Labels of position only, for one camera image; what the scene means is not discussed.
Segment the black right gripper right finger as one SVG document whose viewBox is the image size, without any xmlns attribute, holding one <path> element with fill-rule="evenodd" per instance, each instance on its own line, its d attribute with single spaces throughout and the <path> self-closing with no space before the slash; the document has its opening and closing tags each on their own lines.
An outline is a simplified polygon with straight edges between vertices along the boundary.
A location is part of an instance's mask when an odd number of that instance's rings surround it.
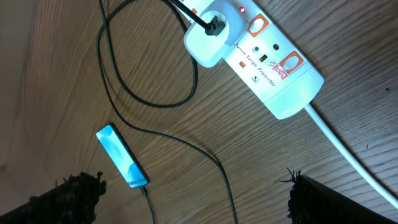
<svg viewBox="0 0 398 224">
<path fill-rule="evenodd" d="M 317 182 L 290 171 L 287 217 L 296 224 L 397 224 Z"/>
</svg>

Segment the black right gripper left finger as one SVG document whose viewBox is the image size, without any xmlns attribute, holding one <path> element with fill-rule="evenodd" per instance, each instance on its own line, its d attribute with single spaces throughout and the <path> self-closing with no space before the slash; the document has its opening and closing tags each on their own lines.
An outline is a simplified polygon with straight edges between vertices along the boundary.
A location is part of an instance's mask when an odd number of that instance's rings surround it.
<svg viewBox="0 0 398 224">
<path fill-rule="evenodd" d="M 63 183 L 10 212 L 1 215 L 1 223 L 20 224 L 92 224 L 95 206 L 106 193 L 102 172 L 71 175 Z"/>
</svg>

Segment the blue Galaxy smartphone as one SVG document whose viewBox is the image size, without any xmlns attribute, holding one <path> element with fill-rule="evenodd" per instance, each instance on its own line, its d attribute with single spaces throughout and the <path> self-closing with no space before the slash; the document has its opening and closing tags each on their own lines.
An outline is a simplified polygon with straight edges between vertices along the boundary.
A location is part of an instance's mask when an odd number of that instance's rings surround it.
<svg viewBox="0 0 398 224">
<path fill-rule="evenodd" d="M 149 183 L 148 176 L 113 123 L 97 131 L 96 137 L 130 188 Z"/>
</svg>

